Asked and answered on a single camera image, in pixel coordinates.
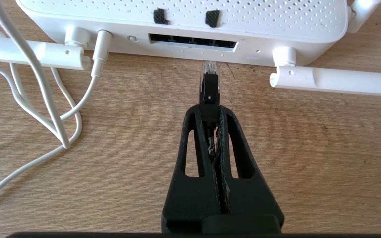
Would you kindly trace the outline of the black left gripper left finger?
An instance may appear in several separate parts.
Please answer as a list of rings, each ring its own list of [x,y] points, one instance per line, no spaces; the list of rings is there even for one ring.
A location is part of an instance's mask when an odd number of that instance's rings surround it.
[[[194,131],[198,177],[186,175],[189,132]],[[186,111],[176,164],[161,215],[163,233],[201,233],[202,221],[219,214],[218,190],[199,105]]]

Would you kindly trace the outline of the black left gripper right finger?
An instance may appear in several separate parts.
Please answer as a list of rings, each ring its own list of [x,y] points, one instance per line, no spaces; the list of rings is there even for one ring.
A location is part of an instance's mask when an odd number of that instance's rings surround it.
[[[258,168],[237,116],[221,106],[214,171],[215,233],[281,233],[284,214]]]

